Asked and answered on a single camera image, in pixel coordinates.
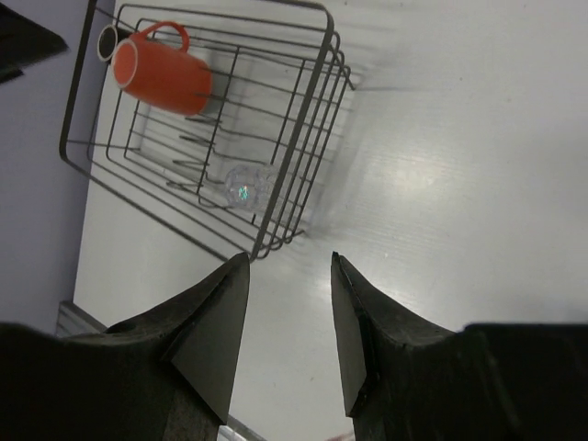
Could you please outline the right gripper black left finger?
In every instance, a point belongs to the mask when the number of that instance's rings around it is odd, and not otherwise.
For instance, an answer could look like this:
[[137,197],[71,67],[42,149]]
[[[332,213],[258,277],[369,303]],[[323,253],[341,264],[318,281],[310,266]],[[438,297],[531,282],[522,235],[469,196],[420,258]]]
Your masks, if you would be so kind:
[[1,326],[4,440],[214,440],[228,421],[250,262],[99,334]]

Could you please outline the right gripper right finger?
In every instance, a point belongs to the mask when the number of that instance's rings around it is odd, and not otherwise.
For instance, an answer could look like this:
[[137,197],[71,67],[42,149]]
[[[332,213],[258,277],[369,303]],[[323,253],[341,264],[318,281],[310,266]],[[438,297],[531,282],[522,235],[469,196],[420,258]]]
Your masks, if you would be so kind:
[[587,328],[427,321],[333,254],[345,414],[358,440],[584,440]]

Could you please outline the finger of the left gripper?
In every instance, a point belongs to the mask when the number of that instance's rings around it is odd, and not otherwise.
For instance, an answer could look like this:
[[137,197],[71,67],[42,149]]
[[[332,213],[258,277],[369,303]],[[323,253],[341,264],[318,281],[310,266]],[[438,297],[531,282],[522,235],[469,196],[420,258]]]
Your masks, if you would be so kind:
[[22,76],[25,67],[67,50],[58,34],[1,4],[1,84]]

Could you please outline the dark grey mug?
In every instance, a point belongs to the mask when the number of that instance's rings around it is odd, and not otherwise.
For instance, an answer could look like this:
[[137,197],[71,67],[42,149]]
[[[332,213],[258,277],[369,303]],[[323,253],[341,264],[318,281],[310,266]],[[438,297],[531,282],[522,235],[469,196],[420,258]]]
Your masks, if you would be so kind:
[[106,25],[99,33],[96,52],[101,62],[109,63],[119,44],[119,30],[116,26]]

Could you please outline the orange mug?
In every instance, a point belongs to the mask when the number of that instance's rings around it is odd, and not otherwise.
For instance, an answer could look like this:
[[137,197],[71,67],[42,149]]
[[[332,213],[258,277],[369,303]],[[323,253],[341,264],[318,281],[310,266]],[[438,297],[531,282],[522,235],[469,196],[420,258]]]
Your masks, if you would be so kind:
[[[160,28],[173,28],[181,47],[151,40]],[[212,94],[209,65],[188,52],[190,37],[173,21],[157,22],[131,34],[116,46],[111,67],[117,87],[153,107],[183,116],[201,113]]]

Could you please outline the clear glass cup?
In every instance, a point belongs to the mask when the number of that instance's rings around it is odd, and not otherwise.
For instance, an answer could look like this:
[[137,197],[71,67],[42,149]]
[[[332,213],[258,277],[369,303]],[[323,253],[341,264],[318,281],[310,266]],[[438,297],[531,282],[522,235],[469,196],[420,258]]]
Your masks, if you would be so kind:
[[272,165],[239,164],[225,177],[224,192],[228,205],[263,214],[272,196],[278,170]]

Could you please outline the dark wire dish rack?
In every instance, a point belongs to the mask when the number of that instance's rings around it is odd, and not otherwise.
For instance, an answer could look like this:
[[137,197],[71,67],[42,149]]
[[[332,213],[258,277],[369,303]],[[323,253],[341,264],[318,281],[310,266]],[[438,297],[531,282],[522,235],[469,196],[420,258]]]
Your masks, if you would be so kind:
[[[100,31],[119,41],[173,21],[213,77],[205,109],[183,116],[121,91],[97,56]],[[59,143],[92,183],[221,261],[267,257],[309,227],[354,89],[341,38],[315,1],[91,1],[85,11]],[[263,214],[228,205],[239,164],[278,170]]]

